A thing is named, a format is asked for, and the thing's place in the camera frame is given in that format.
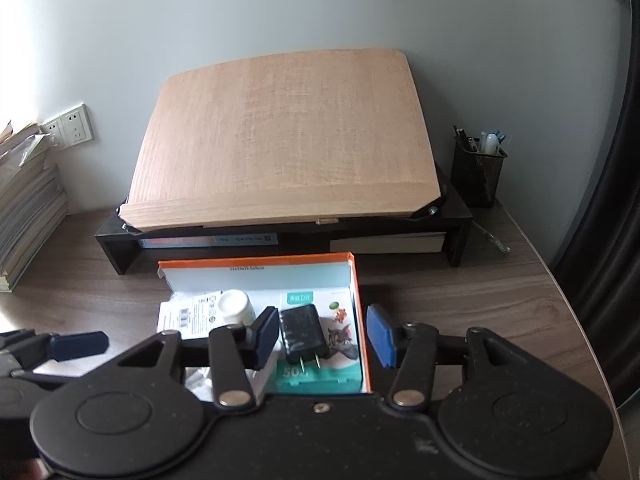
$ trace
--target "black mesh pen cup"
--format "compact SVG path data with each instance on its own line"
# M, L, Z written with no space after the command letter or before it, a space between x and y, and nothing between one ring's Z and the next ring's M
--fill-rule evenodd
M496 155L483 155L466 150L456 137L451 183L468 207L492 207L500 180L502 162L507 154L498 147Z

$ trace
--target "wooden desk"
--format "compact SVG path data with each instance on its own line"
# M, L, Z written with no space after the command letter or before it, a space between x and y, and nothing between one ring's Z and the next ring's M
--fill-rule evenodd
M443 254L357 258L362 301L377 301L404 321L420 320L441 333L463 335L481 325L509 338L599 394L610 393L573 311L518 227L496 205L475 211L478 221L508 244L505 256L478 232L469 237L462 266ZM82 373L155 332L158 306L169 296L156 265L142 262L118 276L93 238L107 212L68 216L47 241L13 294L0 294L0 331L34 327L60 333L104 330L104 356L46 365L49 372ZM374 386L390 380L373 371ZM460 383L458 370L436 376L435 397ZM630 479L620 420L599 473Z

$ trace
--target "stack of papers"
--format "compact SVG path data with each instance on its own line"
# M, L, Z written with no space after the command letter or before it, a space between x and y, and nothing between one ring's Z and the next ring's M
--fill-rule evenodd
M11 292L60 224L68 198L37 124L0 142L0 292Z

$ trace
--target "cartoon cat image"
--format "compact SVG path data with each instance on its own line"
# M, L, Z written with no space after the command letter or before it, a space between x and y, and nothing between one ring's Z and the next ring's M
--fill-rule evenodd
M328 328L329 336L327 338L327 342L329 344L329 350L331 356L336 355L340 352L347 359L351 359L355 361L360 353L358 352L358 346L354 345L351 341L351 331L349 330L349 323L347 326L343 328Z
M343 308L339 308L335 312L334 321L336 323L344 323L344 320L346 319L346 317L347 317L347 311L344 310Z

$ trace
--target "screw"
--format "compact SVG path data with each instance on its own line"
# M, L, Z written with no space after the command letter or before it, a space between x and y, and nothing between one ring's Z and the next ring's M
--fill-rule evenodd
M393 400L398 406L412 408L424 402L424 395L418 390L400 390L394 393Z
M331 405L327 402L316 402L314 404L314 411L316 413L326 413L331 409Z
M223 406L244 406L251 400L251 395L242 390L228 390L220 394L218 400Z

